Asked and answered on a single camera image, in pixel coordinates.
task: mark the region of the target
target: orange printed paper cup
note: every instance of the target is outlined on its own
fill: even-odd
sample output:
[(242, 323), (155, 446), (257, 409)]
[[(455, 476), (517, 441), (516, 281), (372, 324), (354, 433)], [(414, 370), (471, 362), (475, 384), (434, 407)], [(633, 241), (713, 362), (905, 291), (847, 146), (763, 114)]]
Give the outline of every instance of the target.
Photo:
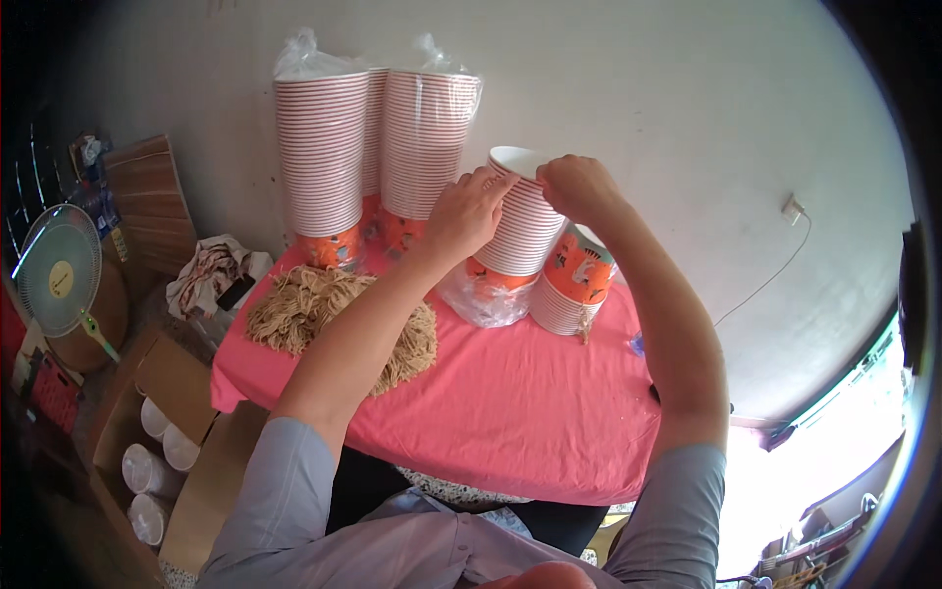
[(605, 245), (583, 225), (570, 222), (546, 259), (546, 280), (564, 297), (577, 303), (605, 300), (618, 266)]
[(360, 224), (328, 237), (298, 236), (298, 243), (307, 252), (308, 263), (316, 268), (348, 268), (360, 261), (363, 235)]
[(425, 221), (406, 219), (380, 209), (380, 236), (390, 252), (405, 254), (425, 233)]
[(485, 268), (474, 256), (469, 257), (464, 264), (468, 277), (474, 279), (475, 295), (493, 297), (497, 292), (513, 291), (521, 286), (532, 284), (540, 275), (539, 272), (530, 276), (509, 276)]

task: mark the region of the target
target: white container lid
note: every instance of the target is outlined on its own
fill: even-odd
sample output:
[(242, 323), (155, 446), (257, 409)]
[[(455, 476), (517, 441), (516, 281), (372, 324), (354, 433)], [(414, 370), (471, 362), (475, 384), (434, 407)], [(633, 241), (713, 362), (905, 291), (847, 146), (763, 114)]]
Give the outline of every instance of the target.
[(124, 451), (121, 473), (127, 488), (135, 493), (146, 492), (154, 477), (154, 455), (140, 444), (132, 444)]
[(200, 456), (200, 447), (173, 424), (164, 432), (164, 457), (177, 470), (189, 472)]
[(170, 424), (171, 421), (154, 405), (150, 397), (145, 398), (140, 406), (140, 425), (144, 427), (144, 432), (159, 442)]
[(150, 495), (137, 495), (127, 510), (134, 534), (148, 546), (160, 546), (164, 541), (169, 514)]

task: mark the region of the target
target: table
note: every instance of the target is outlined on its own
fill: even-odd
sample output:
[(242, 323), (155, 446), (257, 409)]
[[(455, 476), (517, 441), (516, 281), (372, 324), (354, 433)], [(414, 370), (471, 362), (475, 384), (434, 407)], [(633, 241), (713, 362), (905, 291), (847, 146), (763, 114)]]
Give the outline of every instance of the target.
[[(249, 399), (272, 408), (298, 359), (245, 337), (246, 315), (271, 276), (304, 263), (290, 248), (239, 311), (213, 362), (213, 405)], [(385, 262), (375, 248), (369, 271)], [(611, 505), (638, 497), (658, 432), (651, 378), (628, 340), (639, 329), (627, 287), (615, 285), (588, 345), (526, 317), (481, 329), (434, 293), (434, 367), (367, 398), (346, 444), (395, 465), (531, 499)]]

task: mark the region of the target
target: white wall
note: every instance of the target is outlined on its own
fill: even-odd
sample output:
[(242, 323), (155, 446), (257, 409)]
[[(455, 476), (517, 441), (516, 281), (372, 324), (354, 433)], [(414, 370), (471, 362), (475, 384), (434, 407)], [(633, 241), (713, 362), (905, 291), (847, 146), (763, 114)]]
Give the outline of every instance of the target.
[(68, 63), (63, 137), (168, 132), (202, 236), (278, 253), (270, 71), (310, 25), (324, 51), (415, 63), (430, 31), (486, 80), (465, 166), (493, 145), (594, 155), (718, 319), (737, 413), (780, 417), (850, 359), (895, 294), (911, 218), (900, 141), (814, 0), (138, 0)]

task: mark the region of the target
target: jute string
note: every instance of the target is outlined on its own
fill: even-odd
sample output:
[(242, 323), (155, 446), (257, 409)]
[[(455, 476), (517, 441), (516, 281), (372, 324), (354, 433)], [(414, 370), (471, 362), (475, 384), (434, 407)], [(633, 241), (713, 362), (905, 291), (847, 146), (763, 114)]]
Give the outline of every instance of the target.
[[(271, 291), (249, 311), (246, 334), (275, 351), (300, 355), (324, 326), (375, 280), (375, 276), (335, 268), (298, 266), (273, 279)], [(422, 302), (406, 322), (370, 395), (381, 395), (430, 368), (437, 348), (435, 313)]]

